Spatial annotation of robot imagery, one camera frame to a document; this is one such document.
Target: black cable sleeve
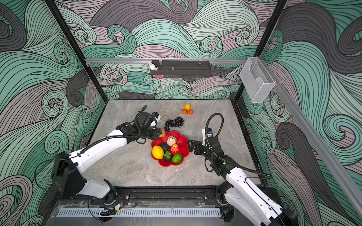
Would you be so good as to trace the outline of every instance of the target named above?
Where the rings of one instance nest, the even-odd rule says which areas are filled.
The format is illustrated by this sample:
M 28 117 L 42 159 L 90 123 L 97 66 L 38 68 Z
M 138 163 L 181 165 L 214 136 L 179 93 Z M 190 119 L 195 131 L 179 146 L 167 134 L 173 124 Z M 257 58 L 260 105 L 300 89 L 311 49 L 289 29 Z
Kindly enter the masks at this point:
M 106 210 L 104 209 L 105 211 L 104 212 L 101 212 L 100 215 L 101 216 L 113 216 L 117 213 L 117 210 Z
M 207 170 L 208 172 L 214 171 L 214 169 L 209 170 L 209 169 L 207 168 L 207 166 L 206 166 L 206 158 L 205 158 L 205 168 L 206 168 L 206 170 Z
M 43 189 L 43 190 L 46 190 L 46 191 L 49 191 L 49 192 L 57 192 L 58 190 L 48 190 L 48 189 L 45 189 L 45 188 L 41 187 L 41 186 L 38 184 L 38 181 L 37 181 L 37 170 L 38 170 L 39 166 L 40 166 L 41 164 L 45 163 L 45 162 L 55 161 L 55 160 L 68 160 L 68 159 L 71 159 L 71 158 L 48 159 L 48 160 L 45 160 L 45 161 L 39 163 L 39 165 L 37 165 L 37 166 L 35 167 L 35 170 L 34 170 L 34 181 L 35 181 L 35 184 L 36 184 L 39 188 L 41 188 L 41 189 Z
M 91 144 L 89 144 L 87 147 L 85 147 L 84 149 L 82 149 L 79 154 L 83 154 L 84 152 L 86 152 L 87 150 L 89 150 L 91 147 L 103 142 L 103 141 L 106 141 L 106 140 L 109 140 L 109 139 L 113 139 L 113 138 L 138 138 L 141 136 L 141 128 L 139 127 L 139 124 L 138 124 L 138 116 L 139 114 L 144 111 L 146 109 L 147 105 L 143 106 L 143 108 L 138 112 L 138 114 L 136 115 L 135 119 L 134 119 L 134 122 L 135 122 L 135 125 L 136 125 L 136 128 L 138 130 L 138 134 L 137 135 L 133 135 L 133 136 L 128 136 L 128 135 L 113 135 L 113 136 L 108 136 L 108 137 L 103 137 L 102 139 L 99 139 Z
M 216 113 L 216 114 L 218 114 L 218 115 L 221 117 L 221 125 L 220 125 L 220 128 L 219 128 L 218 133 L 217 133 L 216 136 L 215 136 L 215 137 L 218 137 L 219 134 L 220 134 L 220 132 L 221 132 L 221 129 L 223 128 L 223 125 L 224 125 L 224 116 L 223 116 L 222 114 L 220 114 L 220 113 Z
M 222 125 L 223 125 L 223 123 L 224 123 L 224 117 L 223 117 L 223 115 L 220 114 L 220 113 L 214 113 L 214 114 L 212 114 L 212 115 L 208 118 L 208 120 L 207 120 L 207 122 L 206 122 L 206 126 L 205 126 L 205 133 L 207 132 L 207 128 L 209 127 L 209 123 L 210 123 L 211 119 L 212 119 L 213 117 L 215 117 L 216 115 L 219 115 L 219 116 L 221 117 L 221 119 L 222 119 L 222 120 L 221 120 L 221 126 L 220 126 L 220 129 L 219 129 L 219 132 L 218 132 L 217 135 L 216 135 L 216 136 L 218 136 L 219 133 L 220 133 L 220 131 L 221 131 Z M 205 134 L 205 138 L 206 138 L 206 143 L 207 143 L 208 147 L 210 148 L 210 150 L 212 151 L 212 153 L 213 153 L 216 157 L 218 157 L 219 159 L 221 159 L 223 162 L 227 162 L 227 163 L 229 163 L 229 164 L 231 164 L 231 165 L 233 165 L 233 166 L 235 166 L 235 167 L 237 167 L 237 168 L 240 168 L 240 169 L 245 170 L 245 171 L 248 171 L 248 172 L 252 172 L 252 173 L 255 173 L 255 174 L 258 174 L 258 175 L 262 175 L 262 176 L 272 177 L 272 175 L 270 175 L 270 174 L 266 174 L 266 173 L 264 173 L 264 172 L 252 170 L 252 169 L 246 168 L 246 167 L 241 166 L 241 165 L 239 165 L 239 164 L 235 164 L 235 163 L 229 162 L 229 161 L 221 158 L 220 156 L 218 156 L 217 154 L 215 154 L 214 150 L 213 150 L 212 147 L 210 146 L 210 143 L 209 143 L 209 139 L 208 139 L 208 137 L 207 137 L 207 134 Z

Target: aluminum rail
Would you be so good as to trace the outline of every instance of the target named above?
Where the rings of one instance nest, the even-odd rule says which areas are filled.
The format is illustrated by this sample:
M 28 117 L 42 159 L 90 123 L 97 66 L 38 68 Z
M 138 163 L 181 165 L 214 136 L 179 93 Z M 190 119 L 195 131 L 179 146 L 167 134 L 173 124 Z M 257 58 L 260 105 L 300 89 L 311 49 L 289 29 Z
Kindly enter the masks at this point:
M 327 166 L 329 172 L 333 175 L 341 189 L 344 191 L 350 203 L 357 211 L 358 215 L 362 218 L 362 191 L 357 186 L 357 183 L 348 174 L 347 170 L 336 158 L 332 150 L 328 147 L 327 143 L 323 140 L 321 135 L 314 128 L 309 119 L 305 116 L 302 110 L 290 98 L 288 92 L 281 82 L 275 79 L 275 76 L 270 71 L 269 66 L 265 61 L 261 61 L 264 68 L 271 75 L 275 81 L 274 90 L 283 101 L 285 107 L 289 110 L 293 118 L 298 122 L 301 131 L 306 136 L 310 146 L 318 153 L 323 163 Z
M 117 57 L 94 57 L 85 58 L 87 64 L 147 64 L 149 61 L 158 60 L 193 60 L 204 61 L 207 60 L 210 64 L 245 64 L 247 58 L 117 58 Z

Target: metal frame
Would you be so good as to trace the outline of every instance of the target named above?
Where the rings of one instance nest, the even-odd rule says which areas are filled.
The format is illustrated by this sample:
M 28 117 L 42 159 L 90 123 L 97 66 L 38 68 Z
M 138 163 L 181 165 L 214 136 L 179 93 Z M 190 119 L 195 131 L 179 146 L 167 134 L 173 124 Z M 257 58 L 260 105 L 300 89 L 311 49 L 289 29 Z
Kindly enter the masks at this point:
M 356 182 L 352 179 L 351 175 L 348 174 L 341 162 L 336 158 L 312 123 L 289 97 L 288 92 L 280 82 L 275 83 L 274 90 L 279 95 L 285 107 L 290 111 L 293 118 L 298 122 L 299 128 L 306 136 L 310 146 L 318 153 L 334 179 L 344 191 L 350 203 L 362 218 L 362 191 L 359 189 Z
M 101 114 L 99 115 L 99 118 L 98 118 L 98 120 L 97 120 L 97 122 L 96 122 L 96 124 L 95 124 L 95 126 L 94 126 L 94 128 L 93 128 L 93 130 L 92 130 L 91 136 L 90 136 L 89 140 L 87 141 L 87 143 L 85 144 L 85 146 L 88 146 L 88 145 L 91 143 L 91 140 L 92 140 L 92 138 L 93 138 L 94 132 L 96 131 L 96 128 L 97 128 L 97 126 L 98 126 L 98 124 L 99 124 L 99 121 L 100 121 L 101 118 L 102 118 L 103 112 L 104 112 L 104 110 L 106 109 L 107 104 L 108 104 L 108 102 L 106 102 L 106 103 L 104 104 L 103 110 L 102 110 Z
M 113 57 L 94 57 L 85 58 L 87 64 L 148 64 L 149 61 L 158 60 L 162 65 L 164 60 L 177 61 L 209 61 L 210 64 L 245 64 L 247 59 L 238 58 L 113 58 Z
M 269 196 L 276 203 L 281 204 L 278 191 L 275 188 L 268 188 L 264 185 L 256 185 L 262 192 Z M 197 206 L 213 205 L 217 208 L 228 208 L 230 205 L 218 203 L 216 197 L 216 187 L 214 185 L 205 186 L 139 186 L 139 187 L 120 187 L 115 186 L 119 197 L 125 200 L 125 205 L 136 206 L 142 202 L 152 201 L 192 201 Z M 71 199 L 64 199 L 57 193 L 56 200 L 86 200 L 88 196 L 76 195 Z M 90 205 L 104 205 L 102 200 L 92 197 Z
M 251 138 L 249 136 L 247 127 L 246 127 L 246 125 L 244 123 L 243 118 L 241 117 L 240 109 L 239 109 L 239 107 L 237 106 L 237 104 L 236 104 L 236 102 L 234 100 L 230 100 L 230 101 L 231 101 L 232 107 L 234 108 L 236 118 L 239 121 L 239 125 L 240 125 L 240 128 L 241 128 L 241 131 L 243 132 L 245 142 L 246 142 L 246 144 L 248 146 L 251 158 L 252 158 L 253 163 L 255 165 L 255 169 L 257 171 L 263 172 L 263 169 L 261 167 L 258 155 L 256 154 L 256 151 L 254 149 L 253 142 L 252 142 L 252 140 L 251 140 Z M 260 182 L 261 182 L 261 184 L 263 184 L 265 186 L 268 186 L 268 182 L 267 182 L 266 179 L 260 178 Z
M 257 49 L 255 51 L 254 57 L 259 57 L 263 53 L 263 50 L 264 50 L 270 36 L 272 35 L 275 26 L 277 25 L 279 17 L 282 14 L 282 11 L 283 11 L 284 6 L 285 6 L 286 3 L 287 3 L 287 0 L 279 0 L 278 1 L 277 5 L 276 5 L 276 7 L 275 7 L 275 9 L 273 11 L 273 14 L 269 19 L 269 23 L 266 26 L 265 32 L 264 32 L 264 34 L 263 34 L 263 36 L 262 36 L 262 38 L 260 40 L 260 43 L 259 43 L 259 45 L 258 45 L 258 47 L 257 47 Z M 239 101 L 239 99 L 241 97 L 241 94 L 244 91 L 244 88 L 245 88 L 244 86 L 239 87 L 239 90 L 237 91 L 237 93 L 235 95 L 235 98 L 234 98 L 234 100 L 236 102 Z
M 108 98 L 106 96 L 106 94 L 104 93 L 101 85 L 99 84 L 96 75 L 94 74 L 93 70 L 91 67 L 89 67 L 86 62 L 85 62 L 85 56 L 83 55 L 82 50 L 79 48 L 77 42 L 75 41 L 75 38 L 73 37 L 66 21 L 64 20 L 62 14 L 60 13 L 58 7 L 56 6 L 54 0 L 45 0 L 45 3 L 47 4 L 48 8 L 50 9 L 50 12 L 53 14 L 55 20 L 57 21 L 60 29 L 63 31 L 64 36 L 66 37 L 66 39 L 69 41 L 69 44 L 71 45 L 75 55 L 77 56 L 77 58 L 79 59 L 79 61 L 81 62 L 85 72 L 87 73 L 87 75 L 89 76 L 89 78 L 91 79 L 91 81 L 93 82 L 94 86 L 96 87 L 97 91 L 99 92 L 99 94 L 102 97 L 102 100 L 107 103 L 108 102 Z

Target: black cable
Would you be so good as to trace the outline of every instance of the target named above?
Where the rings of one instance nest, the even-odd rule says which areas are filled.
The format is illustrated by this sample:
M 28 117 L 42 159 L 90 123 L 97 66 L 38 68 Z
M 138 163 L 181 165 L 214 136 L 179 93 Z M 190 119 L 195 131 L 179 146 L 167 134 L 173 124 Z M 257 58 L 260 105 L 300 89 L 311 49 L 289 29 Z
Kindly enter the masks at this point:
M 117 198 L 121 198 L 123 200 L 123 203 L 122 203 L 122 207 L 120 207 L 119 209 L 122 209 L 124 204 L 125 204 L 125 200 L 118 196 Z M 116 215 L 117 214 L 117 209 L 116 208 L 105 208 L 103 212 L 100 213 L 101 216 L 113 216 L 113 215 Z
M 247 179 L 248 179 L 248 178 L 255 178 L 255 177 L 249 176 L 249 177 L 245 178 L 244 182 L 249 186 L 249 188 L 250 188 L 251 190 L 253 190 L 253 192 L 254 192 L 255 194 L 257 194 L 257 196 L 259 196 L 259 198 L 261 198 L 261 199 L 265 202 L 265 204 L 267 204 L 267 205 L 269 206 L 270 209 L 272 209 L 272 210 L 275 212 L 275 214 L 279 217 L 280 221 L 282 222 L 283 226 L 285 226 L 282 218 L 281 218 L 281 217 L 279 216 L 279 214 L 274 210 L 274 207 L 271 207 L 271 206 L 269 205 L 269 203 L 267 203 L 267 202 L 248 184 L 248 182 L 247 182 Z
M 275 214 L 279 217 L 279 219 L 280 219 L 280 221 L 282 222 L 283 226 L 285 226 L 285 224 L 284 224 L 282 218 L 279 216 L 279 214 L 274 210 L 273 207 L 271 207 L 271 209 L 272 209 L 272 210 L 275 212 Z
M 218 131 L 218 133 L 217 133 L 217 135 L 216 135 L 216 136 L 218 136 L 219 133 L 220 133 L 220 131 L 221 131 L 221 128 L 222 128 L 222 126 L 223 126 L 223 124 L 224 124 L 224 117 L 223 117 L 223 115 L 220 114 L 220 113 L 214 113 L 214 114 L 212 114 L 212 115 L 210 116 L 210 118 L 209 118 L 209 119 L 207 120 L 207 122 L 206 122 L 205 133 L 207 133 L 207 129 L 208 129 L 208 126 L 209 126 L 209 122 L 210 122 L 211 119 L 212 119 L 214 116 L 216 116 L 216 115 L 219 115 L 219 116 L 221 117 L 221 126 L 220 126 L 220 129 L 219 129 L 219 131 Z M 205 138 L 206 138 L 206 143 L 207 143 L 209 149 L 212 151 L 212 153 L 213 153 L 216 157 L 218 157 L 219 159 L 221 159 L 223 162 L 227 162 L 227 163 L 229 163 L 229 164 L 231 164 L 231 165 L 233 165 L 233 166 L 235 166 L 235 167 L 237 167 L 237 168 L 240 168 L 240 169 L 243 169 L 243 170 L 245 170 L 245 171 L 249 171 L 249 172 L 252 172 L 252 173 L 255 173 L 255 174 L 258 174 L 258 175 L 263 175 L 263 176 L 270 176 L 270 177 L 272 177 L 272 175 L 270 175 L 270 174 L 266 174 L 266 173 L 263 173 L 263 172 L 260 172 L 260 171 L 252 170 L 252 169 L 246 168 L 246 167 L 241 166 L 241 165 L 239 165 L 239 164 L 235 164 L 235 163 L 229 162 L 229 161 L 221 158 L 220 156 L 218 156 L 217 154 L 215 154 L 214 150 L 212 149 L 212 147 L 211 147 L 211 145 L 210 145 L 210 143 L 209 143 L 209 139 L 208 139 L 207 134 L 205 134 Z
M 48 161 L 67 160 L 67 159 L 71 159 L 71 158 L 48 159 L 48 160 L 45 160 L 45 161 L 41 162 L 38 166 L 36 166 L 35 171 L 34 171 L 34 181 L 35 181 L 35 184 L 36 184 L 39 188 L 41 188 L 41 189 L 43 189 L 43 190 L 46 190 L 46 191 L 49 191 L 49 192 L 57 192 L 58 190 L 55 190 L 55 191 L 54 191 L 54 190 L 48 190 L 48 189 L 45 189 L 45 188 L 41 187 L 41 186 L 38 184 L 38 182 L 37 182 L 37 169 L 39 168 L 39 166 L 40 166 L 41 164 L 43 164 L 43 163 L 45 163 L 45 162 L 48 162 Z
M 214 168 L 212 168 L 211 170 L 209 170 L 209 169 L 207 168 L 207 166 L 206 166 L 206 158 L 205 158 L 205 168 L 206 168 L 206 170 L 207 170 L 208 172 L 214 171 Z
M 271 179 L 271 178 L 273 178 L 273 177 L 259 177 L 259 176 L 247 176 L 246 178 L 245 178 L 245 180 L 246 179 L 248 179 L 248 178 L 258 178 L 258 179 Z
M 138 114 L 136 115 L 135 119 L 134 119 L 134 122 L 135 122 L 135 125 L 137 127 L 137 130 L 138 130 L 138 134 L 137 135 L 133 135 L 133 136 L 128 136 L 128 135 L 113 135 L 113 136 L 107 136 L 107 137 L 103 137 L 102 139 L 99 139 L 91 144 L 89 144 L 87 147 L 83 148 L 79 154 L 83 154 L 84 152 L 86 152 L 87 150 L 89 150 L 91 147 L 103 142 L 103 141 L 106 141 L 106 140 L 109 140 L 109 139 L 113 139 L 113 138 L 130 138 L 130 139 L 133 139 L 133 138 L 138 138 L 141 136 L 141 128 L 138 124 L 138 116 L 139 114 L 144 111 L 146 109 L 147 105 L 143 106 L 143 108 L 138 112 Z
M 94 217 L 96 220 L 100 221 L 101 223 L 104 222 L 104 221 L 100 220 L 99 218 L 95 217 L 95 216 L 93 215 L 93 213 L 91 212 L 91 210 L 90 210 L 90 208 L 89 208 L 89 196 L 88 196 L 88 210 L 89 210 L 90 214 L 92 215 L 92 217 Z

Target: lemon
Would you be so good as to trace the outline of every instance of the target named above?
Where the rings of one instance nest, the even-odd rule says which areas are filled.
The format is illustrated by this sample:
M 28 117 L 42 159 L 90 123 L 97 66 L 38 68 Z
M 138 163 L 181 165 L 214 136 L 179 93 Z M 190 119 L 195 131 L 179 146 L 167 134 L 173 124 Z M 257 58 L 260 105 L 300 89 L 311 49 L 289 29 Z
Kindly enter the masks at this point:
M 184 109 L 190 110 L 190 108 L 191 108 L 191 105 L 189 103 L 185 104 Z
M 152 149 L 152 155 L 157 158 L 157 159 L 163 159 L 163 149 L 158 146 L 158 145 L 155 145 Z

